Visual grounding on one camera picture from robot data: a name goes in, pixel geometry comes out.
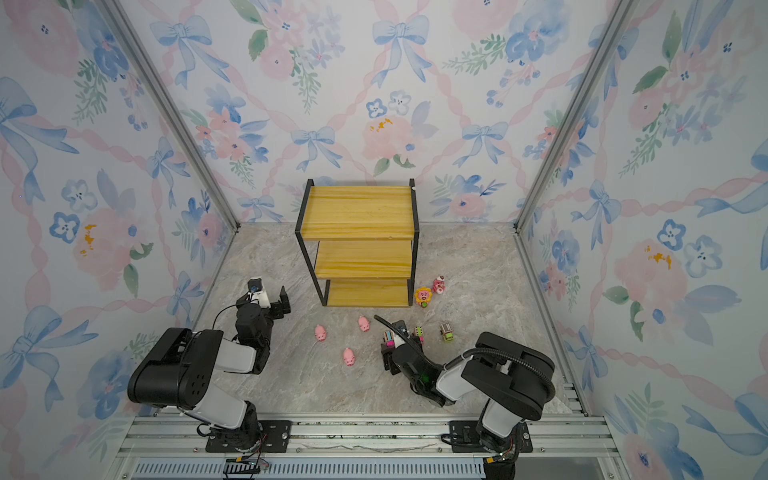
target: pink pig toy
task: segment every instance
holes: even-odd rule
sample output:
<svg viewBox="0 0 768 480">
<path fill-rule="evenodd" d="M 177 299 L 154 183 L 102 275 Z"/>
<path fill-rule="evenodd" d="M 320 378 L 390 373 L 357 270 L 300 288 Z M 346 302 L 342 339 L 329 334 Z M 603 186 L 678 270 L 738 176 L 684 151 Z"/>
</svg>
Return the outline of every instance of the pink pig toy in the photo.
<svg viewBox="0 0 768 480">
<path fill-rule="evenodd" d="M 324 342 L 326 339 L 326 329 L 323 326 L 318 325 L 315 327 L 315 336 L 318 342 Z"/>
<path fill-rule="evenodd" d="M 350 348 L 344 350 L 344 363 L 346 363 L 347 366 L 352 366 L 355 364 L 355 354 Z"/>
<path fill-rule="evenodd" d="M 371 322 L 369 322 L 368 319 L 365 318 L 364 316 L 361 316 L 360 318 L 357 319 L 357 324 L 360 325 L 360 329 L 363 332 L 367 332 L 368 330 L 371 329 Z"/>
<path fill-rule="evenodd" d="M 442 295 L 445 292 L 445 277 L 443 275 L 435 278 L 435 282 L 432 284 L 432 291 L 438 295 Z"/>
</svg>

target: floral wallpaper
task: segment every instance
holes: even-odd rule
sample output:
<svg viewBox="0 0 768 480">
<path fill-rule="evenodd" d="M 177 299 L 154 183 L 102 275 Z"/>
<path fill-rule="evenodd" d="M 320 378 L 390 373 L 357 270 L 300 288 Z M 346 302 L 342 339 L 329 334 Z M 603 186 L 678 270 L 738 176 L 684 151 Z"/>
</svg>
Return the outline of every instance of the floral wallpaper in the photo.
<svg viewBox="0 0 768 480">
<path fill-rule="evenodd" d="M 90 2 L 0 2 L 0 477 L 101 478 L 230 229 Z"/>
<path fill-rule="evenodd" d="M 123 7 L 242 221 L 295 221 L 311 177 L 415 178 L 422 222 L 510 222 L 614 0 Z"/>
<path fill-rule="evenodd" d="M 766 21 L 638 2 L 525 231 L 634 480 L 768 478 Z"/>
</svg>

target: mounting plate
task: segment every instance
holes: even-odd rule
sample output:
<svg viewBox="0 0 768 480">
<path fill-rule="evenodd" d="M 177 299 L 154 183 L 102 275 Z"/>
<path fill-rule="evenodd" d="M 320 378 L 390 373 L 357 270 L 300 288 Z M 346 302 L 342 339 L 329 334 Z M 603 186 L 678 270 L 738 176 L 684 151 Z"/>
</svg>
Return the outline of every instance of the mounting plate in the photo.
<svg viewBox="0 0 768 480">
<path fill-rule="evenodd" d="M 262 429 L 266 433 L 266 439 L 261 447 L 262 453 L 285 453 L 290 441 L 290 420 L 259 420 Z M 241 453 L 235 448 L 224 446 L 219 439 L 208 439 L 205 445 L 208 453 Z"/>
<path fill-rule="evenodd" d="M 451 449 L 454 453 L 474 453 L 474 452 L 487 452 L 480 445 L 480 435 L 478 435 L 475 427 L 477 427 L 477 420 L 454 420 L 448 422 L 448 429 L 451 432 L 451 437 L 459 439 L 460 442 L 473 443 L 476 447 L 461 447 L 451 445 Z M 523 428 L 523 443 L 520 449 L 520 453 L 533 452 L 533 444 L 531 443 L 531 436 L 528 434 L 528 423 L 522 423 Z"/>
</svg>

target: shelf board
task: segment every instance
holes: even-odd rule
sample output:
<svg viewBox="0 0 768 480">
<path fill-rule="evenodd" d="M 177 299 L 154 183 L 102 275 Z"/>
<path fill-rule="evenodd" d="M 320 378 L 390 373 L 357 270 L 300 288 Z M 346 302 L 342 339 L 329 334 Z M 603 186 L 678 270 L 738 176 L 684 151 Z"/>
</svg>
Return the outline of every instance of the shelf board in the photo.
<svg viewBox="0 0 768 480">
<path fill-rule="evenodd" d="M 312 187 L 305 241 L 412 240 L 411 187 Z"/>
<path fill-rule="evenodd" d="M 323 240 L 317 278 L 410 278 L 410 240 Z"/>
<path fill-rule="evenodd" d="M 328 306 L 408 306 L 408 280 L 331 280 Z"/>
</svg>

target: floor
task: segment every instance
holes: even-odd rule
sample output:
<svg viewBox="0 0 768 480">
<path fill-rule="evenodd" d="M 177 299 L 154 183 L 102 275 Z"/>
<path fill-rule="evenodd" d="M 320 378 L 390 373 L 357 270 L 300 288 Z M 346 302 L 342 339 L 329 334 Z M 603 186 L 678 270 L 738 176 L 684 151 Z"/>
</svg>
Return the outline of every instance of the floor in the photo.
<svg viewBox="0 0 768 480">
<path fill-rule="evenodd" d="M 384 326 L 405 320 L 409 329 L 424 330 L 424 352 L 436 362 L 447 362 L 472 348 L 480 333 L 489 331 L 540 350 L 554 358 L 531 287 L 507 224 L 464 225 L 427 223 L 421 226 L 416 285 L 431 286 L 445 276 L 446 291 L 434 295 L 425 309 L 330 308 L 320 305 L 299 250 L 295 225 L 243 225 L 235 236 L 214 284 L 197 329 L 210 328 L 216 314 L 243 295 L 246 281 L 262 277 L 275 301 L 285 285 L 292 313 L 276 320 L 272 351 L 259 376 L 218 372 L 214 383 L 232 395 L 247 399 L 260 412 L 454 412 L 480 413 L 485 400 L 472 392 L 453 406 L 440 409 L 409 389 L 403 375 L 383 368 L 380 353 Z M 315 244 L 308 244 L 314 258 Z M 357 319 L 371 321 L 367 333 Z M 235 309 L 222 313 L 217 328 L 231 338 Z M 448 321 L 455 340 L 444 343 L 440 323 Z M 315 326 L 322 325 L 327 340 L 319 343 Z M 345 348 L 355 353 L 354 366 L 342 359 Z M 570 413 L 562 391 L 563 376 L 555 371 L 557 396 L 545 406 L 547 413 Z"/>
</svg>

